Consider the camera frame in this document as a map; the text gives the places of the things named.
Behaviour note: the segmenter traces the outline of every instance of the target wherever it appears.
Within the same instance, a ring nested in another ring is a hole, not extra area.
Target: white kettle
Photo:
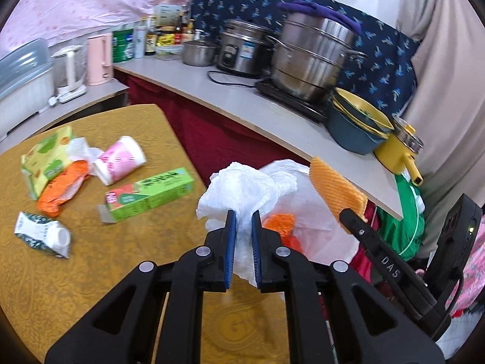
[[[54,85],[57,96],[49,104],[65,103],[87,92],[84,85],[86,78],[86,52],[82,45],[70,45],[53,54]]]

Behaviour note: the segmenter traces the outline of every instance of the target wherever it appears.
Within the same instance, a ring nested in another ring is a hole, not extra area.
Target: kitchen counter
[[[214,110],[306,160],[318,156],[362,190],[377,206],[401,220],[403,212],[394,175],[374,155],[341,148],[326,129],[293,110],[263,97],[255,89],[222,86],[207,78],[215,67],[191,67],[180,60],[155,57],[114,64],[115,69],[161,86]],[[255,80],[219,75],[221,82],[253,84]]]
[[[21,143],[22,141],[39,134],[65,118],[89,108],[118,94],[125,93],[128,86],[113,79],[98,86],[87,86],[88,91],[80,97],[74,98],[64,104],[57,104],[42,113],[31,116],[12,131],[7,138],[0,142],[0,154]]]

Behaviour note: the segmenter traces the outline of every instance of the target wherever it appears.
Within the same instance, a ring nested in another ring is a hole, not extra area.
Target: yellow table
[[[202,244],[204,220],[195,209],[205,191],[162,111],[129,106],[71,123],[75,135],[106,149],[132,136],[147,163],[113,185],[120,187],[177,167],[195,178],[191,195],[113,225],[103,225],[96,204],[107,188],[93,177],[62,206],[58,219],[72,232],[71,258],[56,259],[29,248],[13,234],[18,213],[39,213],[20,174],[20,156],[51,131],[0,156],[0,306],[31,352],[43,362],[52,344],[129,271],[144,260],[177,260]],[[202,323],[203,363],[287,363],[286,315],[278,295],[261,295],[234,276],[226,294],[206,293]]]

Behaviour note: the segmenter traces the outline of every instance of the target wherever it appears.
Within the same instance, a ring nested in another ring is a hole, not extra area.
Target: plastic container
[[[133,29],[113,31],[113,63],[130,60],[134,56]]]
[[[183,45],[157,46],[155,57],[160,60],[177,60],[182,58]]]
[[[342,148],[360,155],[372,153],[386,140],[355,125],[333,106],[328,109],[326,128]]]
[[[29,42],[0,60],[0,141],[29,116],[49,107],[54,96],[52,66],[44,39]]]

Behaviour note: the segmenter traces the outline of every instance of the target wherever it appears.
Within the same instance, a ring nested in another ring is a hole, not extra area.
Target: bowl
[[[326,128],[342,148],[360,155],[372,153],[386,140],[356,125],[335,107],[328,110]]]
[[[208,67],[214,64],[218,46],[210,41],[195,40],[183,46],[182,61],[195,67]]]
[[[349,114],[367,126],[385,133],[394,130],[387,116],[363,98],[340,88],[335,88],[331,97],[335,98]]]
[[[380,138],[384,138],[384,139],[389,138],[389,133],[382,132],[371,126],[367,126],[365,123],[361,122],[351,113],[349,113],[339,102],[333,100],[332,106],[340,113],[343,113],[345,117],[347,117],[351,122],[353,122],[353,124],[355,124],[356,126],[359,126],[361,129],[364,129],[365,131]]]

